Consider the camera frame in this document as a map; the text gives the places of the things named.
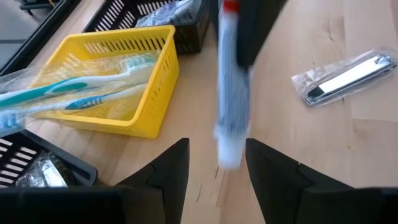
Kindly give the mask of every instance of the wooden table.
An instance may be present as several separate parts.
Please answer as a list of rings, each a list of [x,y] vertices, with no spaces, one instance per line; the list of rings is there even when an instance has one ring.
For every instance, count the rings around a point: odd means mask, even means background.
[[[102,1],[82,0],[34,64],[79,33]],[[290,77],[374,47],[398,48],[395,0],[290,0],[255,67],[251,136],[354,187],[398,186],[398,76],[317,109],[297,97]],[[80,131],[49,121],[30,129],[95,166],[115,184],[182,137],[190,138],[183,223],[264,223],[246,163],[217,166],[216,44],[210,29],[201,54],[179,57],[180,78],[155,140]]]

